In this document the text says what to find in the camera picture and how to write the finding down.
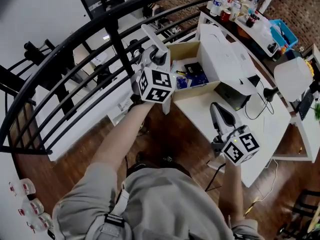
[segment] black and white cube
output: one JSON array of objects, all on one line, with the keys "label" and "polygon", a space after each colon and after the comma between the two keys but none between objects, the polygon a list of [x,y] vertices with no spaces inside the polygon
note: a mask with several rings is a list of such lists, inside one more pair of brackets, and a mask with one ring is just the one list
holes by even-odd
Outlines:
[{"label": "black and white cube", "polygon": [[241,135],[231,137],[222,152],[235,166],[252,158],[260,149],[257,138],[248,131]]},{"label": "black and white cube", "polygon": [[138,83],[143,101],[164,103],[175,90],[176,78],[171,73],[145,67]]}]

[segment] black railing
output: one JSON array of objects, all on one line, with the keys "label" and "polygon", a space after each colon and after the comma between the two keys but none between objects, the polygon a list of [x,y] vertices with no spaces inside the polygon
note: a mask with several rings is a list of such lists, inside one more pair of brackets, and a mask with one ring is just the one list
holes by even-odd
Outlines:
[{"label": "black railing", "polygon": [[[0,128],[0,151],[2,152],[13,152],[20,154],[50,154],[51,148],[84,116],[86,115],[93,107],[95,107],[99,102],[101,102],[106,96],[111,94],[116,88],[125,83],[131,76],[134,74],[134,70],[132,69],[132,64],[135,64],[138,61],[138,57],[133,57],[131,60],[128,59],[128,53],[136,50],[139,46],[149,40],[146,36],[137,42],[129,45],[127,48],[124,48],[122,44],[122,39],[127,37],[128,35],[134,33],[135,31],[141,28],[142,24],[150,24],[154,21],[157,21],[163,17],[166,17],[170,14],[176,13],[183,9],[199,5],[210,0],[197,0],[193,2],[189,2],[187,4],[179,5],[174,8],[163,11],[155,16],[144,19],[141,22],[135,24],[134,26],[126,29],[125,31],[118,33],[117,30],[117,20],[137,9],[142,8],[145,5],[155,3],[160,0],[129,0],[125,3],[122,3],[114,8],[105,12],[101,17],[95,18],[92,21],[88,22],[86,25],[81,27],[75,33],[73,33],[70,37],[68,37],[63,43],[61,43],[58,47],[56,47],[41,63],[38,70],[26,81],[26,83],[21,88],[20,92],[14,93],[14,101],[8,110],[8,102],[6,101],[6,116]],[[185,23],[189,20],[195,19],[200,15],[199,12],[192,14],[184,19],[175,21],[166,25],[160,29],[158,29],[155,33],[157,35],[164,33],[165,31],[176,27],[182,23]],[[182,38],[188,32],[194,30],[197,27],[197,24],[191,25],[182,31],[177,32],[169,36],[167,39],[163,41],[163,43],[168,43],[173,40]],[[70,54],[73,50],[89,39],[92,35],[105,28],[110,40],[104,43],[102,46],[93,50],[86,58],[84,58],[78,65],[72,68],[70,71],[63,76],[63,78],[48,92],[45,98],[37,104],[35,109],[32,111],[31,115],[27,118],[26,114],[26,103],[32,103],[30,97],[34,93],[36,87],[40,84],[42,77],[55,65],[60,65],[63,58],[66,54]],[[88,75],[86,79],[84,79],[78,86],[73,89],[65,98],[60,101],[60,103],[51,111],[51,113],[45,118],[45,120],[36,128],[35,132],[32,134],[30,131],[30,125],[35,122],[36,116],[39,114],[41,109],[46,105],[46,103],[53,97],[57,89],[64,85],[73,75],[75,75],[79,70],[81,70],[86,64],[88,64],[93,58],[98,56],[100,53],[113,46],[115,49],[115,56],[110,58],[107,62],[105,62],[100,67],[97,67],[96,70]],[[48,132],[43,139],[39,138],[41,131],[47,126],[50,120],[62,109],[63,105],[69,101],[74,95],[76,95],[82,88],[84,88],[90,81],[92,81],[99,74],[103,73],[108,67],[115,63],[117,60],[120,60],[122,63],[122,67],[110,74],[107,78],[105,78],[102,82],[97,84],[95,88],[93,88],[85,97],[83,97],[74,107],[72,107]],[[76,118],[74,118],[69,125],[45,148],[44,144],[49,140],[49,138],[57,131],[59,127],[68,119],[71,115],[73,115],[88,99],[90,99],[95,93],[101,90],[107,83],[110,83],[116,76],[120,73],[126,71],[126,76],[121,79],[117,84],[108,89],[103,95],[101,95],[98,99],[92,102],[82,113],[80,113]],[[18,115],[22,112],[24,115],[24,125],[19,125],[19,120],[17,119]],[[17,125],[17,136],[14,141],[10,144],[10,147],[3,146],[5,138],[10,136],[10,129],[13,124],[16,122]],[[27,133],[28,141],[24,143],[23,136]],[[35,145],[35,139],[39,139],[39,143]]]}]

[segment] open box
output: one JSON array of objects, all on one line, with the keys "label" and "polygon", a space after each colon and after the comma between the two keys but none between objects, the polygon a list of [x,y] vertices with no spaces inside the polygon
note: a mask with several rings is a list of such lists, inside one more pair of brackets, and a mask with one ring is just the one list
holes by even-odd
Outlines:
[{"label": "open box", "polygon": [[171,64],[173,61],[196,58],[209,81],[176,90],[173,101],[212,92],[220,83],[245,97],[257,93],[255,86],[248,80],[256,75],[249,54],[240,43],[230,43],[217,26],[202,24],[200,41],[170,44],[167,47]]}]

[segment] white lamp shade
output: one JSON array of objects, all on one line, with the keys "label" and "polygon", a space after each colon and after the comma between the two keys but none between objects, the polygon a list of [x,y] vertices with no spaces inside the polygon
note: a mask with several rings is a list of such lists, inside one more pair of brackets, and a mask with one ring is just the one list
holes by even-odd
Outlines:
[{"label": "white lamp shade", "polygon": [[297,57],[277,65],[274,80],[283,97],[294,102],[311,85],[313,77],[306,62]]}]

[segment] brick wall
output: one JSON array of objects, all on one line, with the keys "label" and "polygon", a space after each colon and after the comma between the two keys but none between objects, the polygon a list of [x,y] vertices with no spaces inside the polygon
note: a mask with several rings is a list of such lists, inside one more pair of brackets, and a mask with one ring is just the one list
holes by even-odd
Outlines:
[{"label": "brick wall", "polygon": [[[162,0],[158,2],[165,10],[196,0]],[[198,11],[196,5],[169,16],[170,20],[177,21]],[[320,47],[320,0],[272,0],[265,11],[269,19],[282,19],[298,38],[297,47],[305,49],[315,43]],[[181,27],[193,25],[198,19],[187,21]]]}]

